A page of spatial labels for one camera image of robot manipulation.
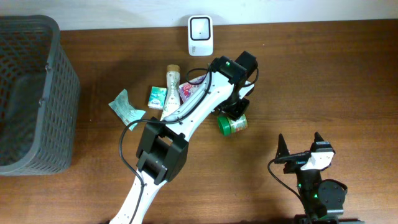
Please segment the teal wet wipe pouch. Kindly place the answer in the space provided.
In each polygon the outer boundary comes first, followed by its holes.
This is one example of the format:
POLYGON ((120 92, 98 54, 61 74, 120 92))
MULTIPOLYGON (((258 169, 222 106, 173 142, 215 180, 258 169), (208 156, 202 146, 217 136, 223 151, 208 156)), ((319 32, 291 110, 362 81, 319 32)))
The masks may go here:
POLYGON ((146 113, 144 110, 135 109, 135 107, 129 103, 126 89, 122 90, 114 101, 110 102, 108 105, 126 126, 133 121, 141 119, 146 113))

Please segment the white green tube brown cap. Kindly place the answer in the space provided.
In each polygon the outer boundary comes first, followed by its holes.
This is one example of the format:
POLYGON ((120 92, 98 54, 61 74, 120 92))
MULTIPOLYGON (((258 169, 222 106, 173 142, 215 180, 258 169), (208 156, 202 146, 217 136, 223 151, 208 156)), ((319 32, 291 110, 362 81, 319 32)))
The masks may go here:
POLYGON ((180 67, 178 65, 167 66, 167 96, 165 99, 161 120, 172 114, 180 107, 180 95, 178 88, 180 85, 180 67))

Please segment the grey plastic mesh basket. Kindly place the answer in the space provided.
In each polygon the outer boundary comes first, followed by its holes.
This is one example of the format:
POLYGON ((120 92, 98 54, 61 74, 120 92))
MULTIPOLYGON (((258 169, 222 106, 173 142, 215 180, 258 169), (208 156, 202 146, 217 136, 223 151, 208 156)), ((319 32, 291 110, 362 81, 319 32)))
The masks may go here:
POLYGON ((1 17, 1 175, 52 175, 72 162, 80 80, 48 16, 1 17))

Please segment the small teal tissue pack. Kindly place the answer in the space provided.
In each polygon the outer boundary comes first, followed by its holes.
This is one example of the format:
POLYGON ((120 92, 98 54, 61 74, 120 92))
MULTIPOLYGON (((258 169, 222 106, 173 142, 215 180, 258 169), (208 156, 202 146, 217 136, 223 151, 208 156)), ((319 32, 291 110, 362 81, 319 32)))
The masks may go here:
POLYGON ((150 90, 148 107, 150 109, 162 110, 167 96, 167 89, 153 86, 150 90))

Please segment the green orange snack packet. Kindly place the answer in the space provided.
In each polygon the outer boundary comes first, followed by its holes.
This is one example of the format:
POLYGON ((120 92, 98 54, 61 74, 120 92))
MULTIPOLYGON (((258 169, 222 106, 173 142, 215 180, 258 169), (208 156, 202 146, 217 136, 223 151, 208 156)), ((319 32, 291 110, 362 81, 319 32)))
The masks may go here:
POLYGON ((219 116, 217 117, 217 122, 219 129, 224 136, 229 136, 248 127, 248 122, 245 114, 243 114, 237 120, 232 120, 227 116, 219 116))

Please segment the purple white tissue pack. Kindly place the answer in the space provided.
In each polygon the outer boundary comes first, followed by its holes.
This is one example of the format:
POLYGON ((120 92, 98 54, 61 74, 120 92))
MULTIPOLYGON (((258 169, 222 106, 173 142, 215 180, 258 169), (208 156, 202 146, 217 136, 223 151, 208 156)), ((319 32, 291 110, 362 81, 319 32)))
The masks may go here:
POLYGON ((202 75, 190 80, 190 83, 185 82, 179 85, 178 91, 183 102, 186 102, 198 90, 205 77, 206 75, 202 75))

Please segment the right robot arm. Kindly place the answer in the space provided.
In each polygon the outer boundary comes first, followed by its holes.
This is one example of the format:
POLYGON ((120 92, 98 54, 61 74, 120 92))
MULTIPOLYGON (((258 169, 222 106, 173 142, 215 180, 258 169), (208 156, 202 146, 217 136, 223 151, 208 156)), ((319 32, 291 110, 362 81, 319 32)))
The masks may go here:
POLYGON ((304 214, 294 216, 294 223, 362 223, 358 219, 340 219, 344 214, 348 187, 333 179, 322 179, 321 172, 331 166, 335 155, 332 145, 316 132, 309 150, 291 154, 282 134, 278 136, 275 158, 267 169, 286 189, 295 194, 303 206, 304 214), (297 190, 293 190, 271 171, 271 164, 283 164, 284 174, 295 174, 297 190))

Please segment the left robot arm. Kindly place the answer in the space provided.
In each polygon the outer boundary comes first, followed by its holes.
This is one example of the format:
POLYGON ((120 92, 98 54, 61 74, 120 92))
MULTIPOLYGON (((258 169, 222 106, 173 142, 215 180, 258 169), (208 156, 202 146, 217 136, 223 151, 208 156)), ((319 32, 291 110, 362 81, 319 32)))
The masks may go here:
POLYGON ((206 69, 198 90, 163 120, 145 119, 137 148, 138 162, 130 168, 134 183, 119 212, 110 223, 142 223, 158 191, 171 182, 187 161, 189 140, 213 112, 236 121, 249 106, 247 96, 259 73, 256 57, 244 51, 236 60, 215 58, 206 69))

